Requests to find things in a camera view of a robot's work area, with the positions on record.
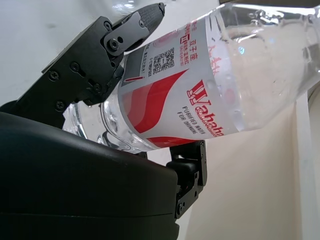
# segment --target barcode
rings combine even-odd
[[[153,59],[153,74],[160,73],[166,69],[172,68],[175,66],[174,61],[175,48],[171,48],[164,53],[161,53],[154,57]]]

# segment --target white wall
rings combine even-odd
[[[296,240],[293,105],[263,129],[207,141],[187,240]]]

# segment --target clear plastic bottle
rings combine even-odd
[[[126,70],[135,67],[132,59],[138,62],[134,76],[138,79],[124,74],[100,105],[88,107],[81,102],[70,106],[64,129],[138,153],[262,128],[320,79],[319,22],[318,7],[223,4],[125,57]],[[130,92],[126,86],[148,88],[149,93],[153,89],[150,100],[156,109],[165,90],[155,83],[175,73],[179,76],[166,93],[160,113],[150,101],[141,101],[143,91]],[[139,93],[134,101],[132,95]],[[126,102],[127,95],[132,102]],[[133,104],[136,112],[127,110]],[[144,110],[143,120],[134,123],[142,118],[140,110],[147,108],[151,110]],[[155,125],[157,114],[161,116]]]

